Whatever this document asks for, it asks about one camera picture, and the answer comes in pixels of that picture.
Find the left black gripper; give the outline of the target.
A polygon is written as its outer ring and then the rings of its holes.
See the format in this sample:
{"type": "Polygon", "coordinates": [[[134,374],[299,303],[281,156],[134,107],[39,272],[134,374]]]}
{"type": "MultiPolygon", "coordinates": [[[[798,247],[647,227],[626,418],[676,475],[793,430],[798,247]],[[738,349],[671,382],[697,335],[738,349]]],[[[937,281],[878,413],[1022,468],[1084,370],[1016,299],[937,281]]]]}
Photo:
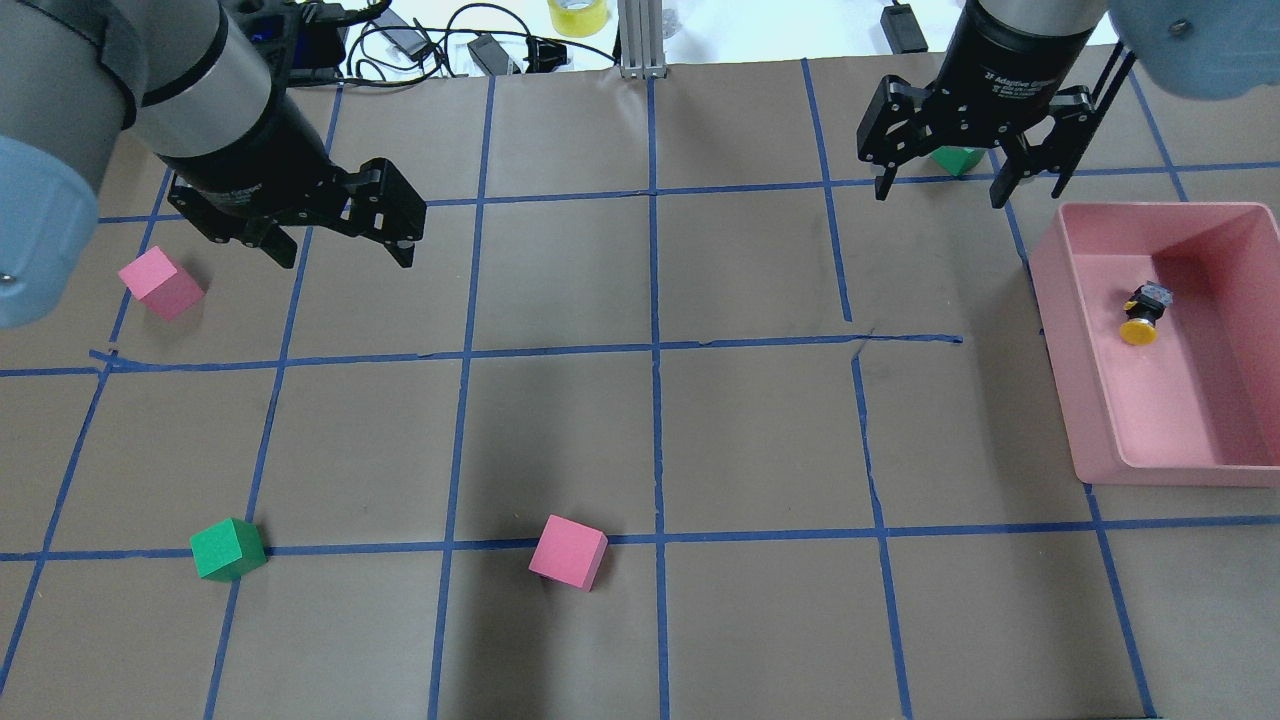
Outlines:
{"type": "Polygon", "coordinates": [[[424,236],[428,204],[401,169],[374,158],[346,173],[308,120],[260,120],[224,149],[165,163],[170,204],[206,240],[237,240],[283,269],[294,269],[298,245],[278,223],[371,240],[404,269],[424,236]]]}

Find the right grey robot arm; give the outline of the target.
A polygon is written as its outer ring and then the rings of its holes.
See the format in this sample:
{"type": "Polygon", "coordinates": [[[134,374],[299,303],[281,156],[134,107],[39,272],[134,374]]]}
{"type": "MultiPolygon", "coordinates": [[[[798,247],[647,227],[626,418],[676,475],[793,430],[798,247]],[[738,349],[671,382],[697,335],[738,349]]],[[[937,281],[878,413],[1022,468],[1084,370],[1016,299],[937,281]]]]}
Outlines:
{"type": "Polygon", "coordinates": [[[1279,78],[1275,1],[966,1],[937,76],[884,76],[856,131],[886,200],[899,169],[945,146],[1004,156],[989,201],[1051,174],[1059,199],[1125,78],[1165,92],[1239,97],[1279,78]]]}

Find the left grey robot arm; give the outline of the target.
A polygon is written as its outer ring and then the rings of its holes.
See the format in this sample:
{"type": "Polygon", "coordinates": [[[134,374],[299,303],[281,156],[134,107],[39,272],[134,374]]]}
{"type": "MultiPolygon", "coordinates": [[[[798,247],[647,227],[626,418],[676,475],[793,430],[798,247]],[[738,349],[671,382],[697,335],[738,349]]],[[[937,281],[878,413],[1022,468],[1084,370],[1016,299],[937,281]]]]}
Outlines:
{"type": "Polygon", "coordinates": [[[214,243],[291,269],[292,227],[415,260],[428,205],[396,164],[335,164],[288,95],[334,70],[344,31],[388,1],[5,1],[3,327],[61,301],[99,223],[120,135],[173,173],[168,202],[214,243]]]}

